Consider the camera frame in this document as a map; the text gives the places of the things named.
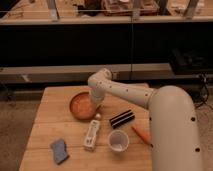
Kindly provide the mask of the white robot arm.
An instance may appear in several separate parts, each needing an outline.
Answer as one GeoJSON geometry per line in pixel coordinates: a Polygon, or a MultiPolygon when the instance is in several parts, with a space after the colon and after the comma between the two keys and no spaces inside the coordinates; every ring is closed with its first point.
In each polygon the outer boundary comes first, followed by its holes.
{"type": "Polygon", "coordinates": [[[185,90],[115,82],[106,68],[91,75],[88,86],[95,105],[109,93],[149,111],[152,171],[204,171],[195,106],[185,90]]]}

